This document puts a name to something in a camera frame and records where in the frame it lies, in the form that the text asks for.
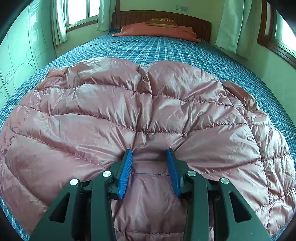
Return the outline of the left window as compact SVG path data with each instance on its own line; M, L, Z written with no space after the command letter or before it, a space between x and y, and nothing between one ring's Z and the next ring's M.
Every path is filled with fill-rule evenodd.
M67 32L97 23L100 0L65 0L64 15Z

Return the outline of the green curtain right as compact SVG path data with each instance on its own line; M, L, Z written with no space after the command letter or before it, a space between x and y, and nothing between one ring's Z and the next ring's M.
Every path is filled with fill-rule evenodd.
M215 46L240 62L250 60L261 1L224 1Z

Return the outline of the orange red pillow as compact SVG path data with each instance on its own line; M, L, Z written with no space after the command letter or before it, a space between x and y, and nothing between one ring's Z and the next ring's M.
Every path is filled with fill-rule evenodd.
M170 37L182 40L188 40L200 43L201 40L197 38L197 34L193 32L191 27L158 27L149 26L146 23L136 23L123 26L119 33L112 34L114 37L121 36L156 36L156 37Z

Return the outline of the green curtain far left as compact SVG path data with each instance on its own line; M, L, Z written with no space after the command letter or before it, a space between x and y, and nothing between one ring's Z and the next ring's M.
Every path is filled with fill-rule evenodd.
M56 47L67 41L64 1L51 1L51 31L53 45Z

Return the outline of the green curtain beside headboard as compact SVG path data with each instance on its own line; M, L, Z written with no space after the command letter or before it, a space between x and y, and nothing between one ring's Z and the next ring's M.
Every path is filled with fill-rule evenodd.
M116 0L101 0L98 13L99 32L108 32L111 27L113 12L115 11Z

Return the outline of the small brown embroidered cushion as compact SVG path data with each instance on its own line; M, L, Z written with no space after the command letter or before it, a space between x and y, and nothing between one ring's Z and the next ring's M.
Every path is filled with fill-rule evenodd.
M146 22L146 25L166 28L177 27L177 24L173 20L168 18L152 18Z

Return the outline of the right window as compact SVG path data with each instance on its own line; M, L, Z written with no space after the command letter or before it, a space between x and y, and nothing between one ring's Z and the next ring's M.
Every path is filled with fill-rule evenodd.
M267 1L261 1L257 43L295 68L295 35L280 13Z

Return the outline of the wall power socket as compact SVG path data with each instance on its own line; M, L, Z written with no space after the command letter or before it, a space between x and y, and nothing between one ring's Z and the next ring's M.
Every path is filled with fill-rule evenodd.
M176 5L176 10L179 10L179 11L188 11L188 8L186 6Z

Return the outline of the window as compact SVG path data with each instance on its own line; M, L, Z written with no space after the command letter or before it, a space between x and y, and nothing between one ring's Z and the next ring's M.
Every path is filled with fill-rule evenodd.
M65 0L64 15L67 32L97 23L100 0Z
M295 35L280 13L267 1L261 1L257 43L295 68Z

